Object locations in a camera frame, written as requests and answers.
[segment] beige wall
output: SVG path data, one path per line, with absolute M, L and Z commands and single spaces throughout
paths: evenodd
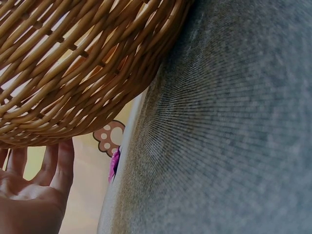
M 126 124 L 131 107 L 132 102 L 124 107 L 115 120 Z M 95 234 L 108 186 L 110 158 L 99 151 L 98 142 L 92 134 L 75 137 L 74 147 L 74 183 L 60 234 Z M 39 171 L 44 150 L 45 147 L 28 149 L 24 173 L 26 179 L 32 179 Z

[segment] paw print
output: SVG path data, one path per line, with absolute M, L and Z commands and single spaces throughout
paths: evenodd
M 109 157 L 121 145 L 125 125 L 117 120 L 113 120 L 103 128 L 95 131 L 93 137 L 98 141 L 98 149 L 101 152 L 107 153 Z

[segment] palm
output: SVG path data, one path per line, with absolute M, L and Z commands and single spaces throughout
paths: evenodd
M 31 181 L 22 177 L 27 149 L 13 150 L 4 171 L 6 155 L 7 150 L 0 150 L 0 233 L 58 233 L 73 181 L 72 141 L 48 146 Z

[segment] finger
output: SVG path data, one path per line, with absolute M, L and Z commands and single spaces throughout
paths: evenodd
M 3 168 L 7 155 L 8 155 L 8 149 L 0 149 L 0 168 Z
M 58 146 L 58 165 L 50 184 L 51 187 L 68 197 L 74 178 L 74 146 L 72 139 Z
M 27 148 L 13 149 L 8 158 L 6 171 L 23 176 L 27 162 Z
M 47 146 L 45 149 L 43 162 L 38 174 L 31 180 L 32 183 L 41 186 L 49 186 L 58 163 L 59 145 Z

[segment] wicker basket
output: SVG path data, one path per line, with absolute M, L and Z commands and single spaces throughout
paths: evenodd
M 192 0 L 1 0 L 0 148 L 100 129 L 153 80 Z

